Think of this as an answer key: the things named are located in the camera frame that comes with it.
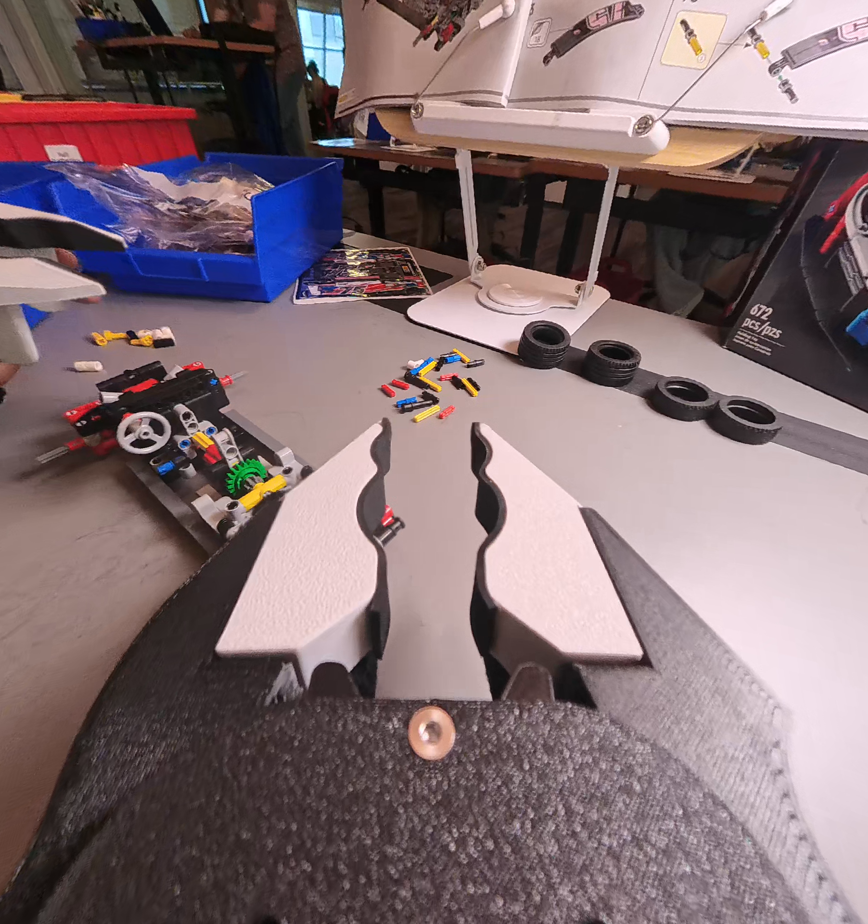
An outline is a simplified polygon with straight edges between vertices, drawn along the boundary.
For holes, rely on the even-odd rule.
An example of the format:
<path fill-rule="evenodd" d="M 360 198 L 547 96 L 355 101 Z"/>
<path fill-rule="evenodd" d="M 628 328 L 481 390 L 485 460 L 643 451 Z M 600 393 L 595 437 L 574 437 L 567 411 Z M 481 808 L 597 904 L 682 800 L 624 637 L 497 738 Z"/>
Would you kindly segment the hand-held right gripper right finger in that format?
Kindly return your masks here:
<path fill-rule="evenodd" d="M 492 427 L 471 429 L 474 514 L 485 531 L 470 625 L 489 692 L 521 667 L 565 687 L 575 668 L 643 664 L 645 651 L 579 502 Z"/>

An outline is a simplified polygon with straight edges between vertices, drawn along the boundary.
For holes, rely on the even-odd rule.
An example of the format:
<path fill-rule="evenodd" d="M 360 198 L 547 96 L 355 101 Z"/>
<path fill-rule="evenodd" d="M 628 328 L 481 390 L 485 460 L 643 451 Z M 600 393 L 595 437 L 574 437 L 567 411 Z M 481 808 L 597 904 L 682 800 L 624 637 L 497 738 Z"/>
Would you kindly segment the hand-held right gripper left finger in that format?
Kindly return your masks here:
<path fill-rule="evenodd" d="M 392 425 L 372 424 L 285 495 L 214 653 L 279 657 L 307 686 L 324 663 L 382 659 L 391 607 L 384 479 Z"/>

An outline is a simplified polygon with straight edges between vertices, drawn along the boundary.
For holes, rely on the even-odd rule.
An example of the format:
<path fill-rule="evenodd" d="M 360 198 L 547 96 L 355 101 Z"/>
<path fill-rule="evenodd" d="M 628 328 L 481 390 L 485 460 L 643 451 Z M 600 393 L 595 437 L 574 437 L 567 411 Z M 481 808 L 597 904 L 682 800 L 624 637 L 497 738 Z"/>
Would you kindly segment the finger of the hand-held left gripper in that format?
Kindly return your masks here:
<path fill-rule="evenodd" d="M 63 309 L 70 300 L 105 293 L 103 285 L 58 263 L 0 257 L 0 361 L 17 366 L 38 361 L 23 304 L 51 312 Z"/>
<path fill-rule="evenodd" d="M 128 245 L 119 235 L 93 225 L 0 202 L 0 247 L 123 252 Z"/>

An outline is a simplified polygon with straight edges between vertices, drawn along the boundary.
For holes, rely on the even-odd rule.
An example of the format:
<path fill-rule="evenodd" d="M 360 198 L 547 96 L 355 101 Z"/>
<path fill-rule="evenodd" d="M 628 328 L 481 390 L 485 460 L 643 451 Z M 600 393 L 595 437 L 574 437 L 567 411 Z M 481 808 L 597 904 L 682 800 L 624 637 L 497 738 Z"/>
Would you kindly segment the lego car chassis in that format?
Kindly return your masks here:
<path fill-rule="evenodd" d="M 75 438 L 37 461 L 124 454 L 128 468 L 212 555 L 268 497 L 312 472 L 292 448 L 232 408 L 225 390 L 234 382 L 201 362 L 125 370 L 100 382 L 95 400 L 64 413 Z"/>

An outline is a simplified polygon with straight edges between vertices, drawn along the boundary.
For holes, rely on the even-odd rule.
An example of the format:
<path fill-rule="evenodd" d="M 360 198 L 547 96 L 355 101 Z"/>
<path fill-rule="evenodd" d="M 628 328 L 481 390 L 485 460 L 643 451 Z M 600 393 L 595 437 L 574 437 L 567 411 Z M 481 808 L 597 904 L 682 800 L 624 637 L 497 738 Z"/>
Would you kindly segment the pile of small lego pins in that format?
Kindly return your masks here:
<path fill-rule="evenodd" d="M 474 375 L 486 365 L 484 357 L 469 356 L 458 348 L 423 359 L 409 360 L 399 373 L 376 391 L 388 407 L 414 424 L 445 422 L 463 401 L 478 399 L 482 386 Z"/>

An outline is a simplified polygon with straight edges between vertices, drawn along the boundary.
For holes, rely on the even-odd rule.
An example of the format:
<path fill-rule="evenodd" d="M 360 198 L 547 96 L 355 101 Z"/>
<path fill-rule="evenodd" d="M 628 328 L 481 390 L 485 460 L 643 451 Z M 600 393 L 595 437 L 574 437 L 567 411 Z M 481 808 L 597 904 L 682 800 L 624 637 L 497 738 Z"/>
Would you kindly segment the clear bags of lego parts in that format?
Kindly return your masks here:
<path fill-rule="evenodd" d="M 174 178 L 147 167 L 50 167 L 115 217 L 127 244 L 238 256 L 254 253 L 253 198 L 274 185 L 234 164 L 201 164 Z"/>

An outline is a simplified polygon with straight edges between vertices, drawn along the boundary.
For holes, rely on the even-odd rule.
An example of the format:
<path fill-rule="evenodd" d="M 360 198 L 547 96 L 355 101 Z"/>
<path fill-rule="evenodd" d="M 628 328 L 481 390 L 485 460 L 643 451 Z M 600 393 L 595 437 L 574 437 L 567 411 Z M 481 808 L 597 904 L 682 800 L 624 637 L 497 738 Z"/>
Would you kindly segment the black lego tire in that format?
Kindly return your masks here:
<path fill-rule="evenodd" d="M 783 427 L 774 408 L 739 396 L 718 399 L 708 423 L 721 436 L 744 445 L 768 444 L 777 438 Z"/>
<path fill-rule="evenodd" d="M 522 330 L 518 356 L 530 368 L 548 370 L 559 367 L 569 350 L 569 332 L 554 321 L 532 321 Z"/>
<path fill-rule="evenodd" d="M 623 341 L 602 339 L 590 344 L 580 375 L 596 385 L 623 387 L 635 377 L 641 363 L 640 351 Z"/>
<path fill-rule="evenodd" d="M 709 387 L 682 376 L 660 377 L 650 400 L 659 414 L 680 422 L 704 421 L 718 404 L 716 393 Z"/>

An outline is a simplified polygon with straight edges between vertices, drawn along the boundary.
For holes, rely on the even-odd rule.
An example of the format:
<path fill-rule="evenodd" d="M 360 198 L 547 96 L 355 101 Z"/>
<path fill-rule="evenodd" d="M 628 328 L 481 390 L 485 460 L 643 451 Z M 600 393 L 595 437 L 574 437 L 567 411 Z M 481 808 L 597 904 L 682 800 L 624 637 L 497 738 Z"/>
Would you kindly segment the black lego set box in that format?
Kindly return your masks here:
<path fill-rule="evenodd" d="M 729 351 L 868 413 L 868 142 L 816 148 L 729 318 Z"/>

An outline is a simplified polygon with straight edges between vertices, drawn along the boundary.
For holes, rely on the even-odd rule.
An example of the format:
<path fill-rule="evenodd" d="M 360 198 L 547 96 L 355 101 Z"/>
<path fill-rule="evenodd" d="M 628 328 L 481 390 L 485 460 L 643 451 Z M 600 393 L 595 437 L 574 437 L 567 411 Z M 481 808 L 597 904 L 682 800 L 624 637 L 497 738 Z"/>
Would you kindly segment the lego instruction booklet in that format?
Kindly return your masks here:
<path fill-rule="evenodd" d="M 868 140 L 868 2 L 343 2 L 336 114 L 448 103 Z"/>

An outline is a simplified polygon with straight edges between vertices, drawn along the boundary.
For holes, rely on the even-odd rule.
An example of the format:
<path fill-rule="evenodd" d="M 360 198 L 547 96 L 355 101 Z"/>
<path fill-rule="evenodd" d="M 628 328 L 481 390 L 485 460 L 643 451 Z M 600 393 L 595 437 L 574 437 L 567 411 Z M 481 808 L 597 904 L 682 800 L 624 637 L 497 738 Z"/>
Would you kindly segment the blue plastic bin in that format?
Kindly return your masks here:
<path fill-rule="evenodd" d="M 0 163 L 0 202 L 54 214 L 56 206 L 48 187 L 51 182 L 60 178 L 61 175 L 46 169 L 43 164 Z M 58 261 L 53 248 L 20 249 L 0 246 L 0 257 L 14 256 Z M 48 317 L 47 311 L 40 310 L 35 305 L 22 304 L 21 307 L 31 330 Z"/>
<path fill-rule="evenodd" d="M 343 168 L 338 161 L 211 153 L 203 159 L 190 155 L 143 167 L 174 178 L 201 164 L 234 164 L 274 185 L 252 200 L 252 255 L 127 244 L 123 252 L 81 250 L 84 268 L 125 292 L 270 302 L 341 241 Z M 112 213 L 62 175 L 48 190 L 58 214 L 116 233 Z"/>

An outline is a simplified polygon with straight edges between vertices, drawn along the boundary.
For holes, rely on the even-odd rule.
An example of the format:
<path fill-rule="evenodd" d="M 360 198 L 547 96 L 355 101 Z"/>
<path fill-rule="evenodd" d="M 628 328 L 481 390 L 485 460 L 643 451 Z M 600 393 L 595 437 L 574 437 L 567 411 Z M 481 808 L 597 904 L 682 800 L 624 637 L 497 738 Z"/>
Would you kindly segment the red plastic bin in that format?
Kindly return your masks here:
<path fill-rule="evenodd" d="M 143 166 L 197 155 L 193 109 L 117 102 L 0 103 L 0 163 Z"/>

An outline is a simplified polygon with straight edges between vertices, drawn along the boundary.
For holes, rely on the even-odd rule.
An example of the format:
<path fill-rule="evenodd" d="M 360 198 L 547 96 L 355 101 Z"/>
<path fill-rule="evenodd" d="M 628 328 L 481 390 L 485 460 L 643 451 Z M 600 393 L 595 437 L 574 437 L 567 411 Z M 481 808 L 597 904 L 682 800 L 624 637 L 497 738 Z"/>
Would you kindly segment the colourful sticker sheet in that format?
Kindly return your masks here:
<path fill-rule="evenodd" d="M 410 248 L 339 247 L 329 250 L 297 279 L 293 303 L 424 298 L 431 293 Z"/>

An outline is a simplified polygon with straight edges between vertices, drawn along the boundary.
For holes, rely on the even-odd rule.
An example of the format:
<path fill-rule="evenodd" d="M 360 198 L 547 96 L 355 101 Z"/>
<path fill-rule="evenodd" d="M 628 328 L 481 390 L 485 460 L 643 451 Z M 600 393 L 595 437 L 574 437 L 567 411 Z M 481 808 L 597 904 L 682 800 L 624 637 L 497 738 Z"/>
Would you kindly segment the brown wooden table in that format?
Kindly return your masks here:
<path fill-rule="evenodd" d="M 368 194 L 370 229 L 386 237 L 383 191 L 398 189 L 433 195 L 454 204 L 459 197 L 454 151 L 435 147 L 429 151 L 392 147 L 380 141 L 353 138 L 314 141 L 313 156 L 343 159 L 345 178 L 356 180 Z M 513 261 L 535 267 L 548 185 L 564 181 L 563 207 L 568 212 L 555 267 L 572 271 L 578 235 L 588 214 L 600 211 L 606 171 L 599 165 L 519 155 L 474 154 L 476 176 L 499 178 L 523 195 L 525 217 L 519 256 Z M 621 168 L 618 182 L 629 188 L 671 190 L 693 197 L 668 207 L 659 201 L 643 201 L 636 195 L 618 198 L 613 205 L 616 220 L 669 226 L 694 232 L 724 234 L 753 239 L 773 225 L 788 186 L 762 179 L 719 179 L 704 173 L 672 173 L 644 167 Z"/>

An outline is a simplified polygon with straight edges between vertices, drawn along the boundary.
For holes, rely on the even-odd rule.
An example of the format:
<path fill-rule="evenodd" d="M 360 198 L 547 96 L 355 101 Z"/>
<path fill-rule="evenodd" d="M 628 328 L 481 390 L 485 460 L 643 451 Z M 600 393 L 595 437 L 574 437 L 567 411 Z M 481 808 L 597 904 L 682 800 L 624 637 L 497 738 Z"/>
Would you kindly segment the white book stand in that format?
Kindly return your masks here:
<path fill-rule="evenodd" d="M 549 325 L 567 340 L 610 299 L 598 284 L 618 187 L 631 159 L 668 149 L 665 113 L 618 99 L 587 102 L 528 77 L 536 96 L 512 87 L 533 59 L 538 2 L 342 2 L 345 83 L 354 105 L 373 109 L 399 141 L 437 141 L 455 150 L 468 278 L 410 308 L 410 321 L 516 354 L 527 327 Z M 600 165 L 607 176 L 587 279 L 486 265 L 479 251 L 474 151 Z"/>

